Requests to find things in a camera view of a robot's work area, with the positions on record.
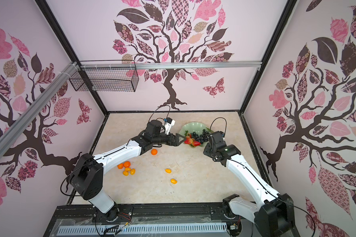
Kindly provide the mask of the green scalloped fruit bowl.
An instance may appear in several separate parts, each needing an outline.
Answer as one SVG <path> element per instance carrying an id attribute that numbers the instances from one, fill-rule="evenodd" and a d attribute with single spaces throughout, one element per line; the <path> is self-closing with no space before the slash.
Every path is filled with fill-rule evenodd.
<path id="1" fill-rule="evenodd" d="M 202 129 L 205 129 L 205 128 L 209 128 L 207 127 L 205 124 L 203 123 L 200 123 L 200 122 L 190 122 L 190 123 L 187 123 L 185 124 L 179 134 L 181 135 L 184 135 L 185 137 L 186 136 L 190 136 L 191 137 L 191 133 L 194 132 L 194 131 L 201 131 Z M 200 146 L 197 146 L 197 147 L 205 147 L 205 145 L 207 144 L 208 142 L 205 142 L 203 144 L 201 144 Z M 196 148 L 195 146 L 193 145 L 189 145 L 189 144 L 186 144 L 192 148 Z"/>

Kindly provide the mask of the dark grape bunch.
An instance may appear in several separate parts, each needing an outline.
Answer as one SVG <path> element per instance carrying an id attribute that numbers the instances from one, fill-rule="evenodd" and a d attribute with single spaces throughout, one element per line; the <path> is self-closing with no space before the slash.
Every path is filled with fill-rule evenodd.
<path id="1" fill-rule="evenodd" d="M 201 144 L 208 142 L 208 138 L 213 131 L 210 128 L 202 129 L 201 131 L 194 131 L 191 133 L 191 137 L 194 141 L 198 141 Z"/>

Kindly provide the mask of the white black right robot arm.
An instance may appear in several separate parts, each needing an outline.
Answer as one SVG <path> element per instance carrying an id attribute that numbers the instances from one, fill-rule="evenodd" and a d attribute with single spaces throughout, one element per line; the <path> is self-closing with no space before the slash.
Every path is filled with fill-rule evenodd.
<path id="1" fill-rule="evenodd" d="M 208 135 L 203 154 L 230 170 L 253 198 L 254 201 L 250 202 L 241 197 L 232 197 L 228 206 L 234 215 L 252 222 L 262 237 L 299 236 L 291 197 L 281 195 L 264 181 L 234 145 L 226 144 L 223 132 Z"/>

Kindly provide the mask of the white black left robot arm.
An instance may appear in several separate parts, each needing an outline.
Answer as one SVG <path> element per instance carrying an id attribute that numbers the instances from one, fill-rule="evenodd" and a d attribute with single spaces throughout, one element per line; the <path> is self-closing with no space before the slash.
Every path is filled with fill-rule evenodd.
<path id="1" fill-rule="evenodd" d="M 180 139 L 184 137 L 170 132 L 174 124 L 175 121 L 172 118 L 166 118 L 163 122 L 151 120 L 147 123 L 145 130 L 131 138 L 125 145 L 94 156 L 82 155 L 74 170 L 66 178 L 67 183 L 84 200 L 96 207 L 107 222 L 115 221 L 120 210 L 103 188 L 104 175 L 129 159 L 152 150 L 154 146 L 180 146 L 183 143 Z"/>

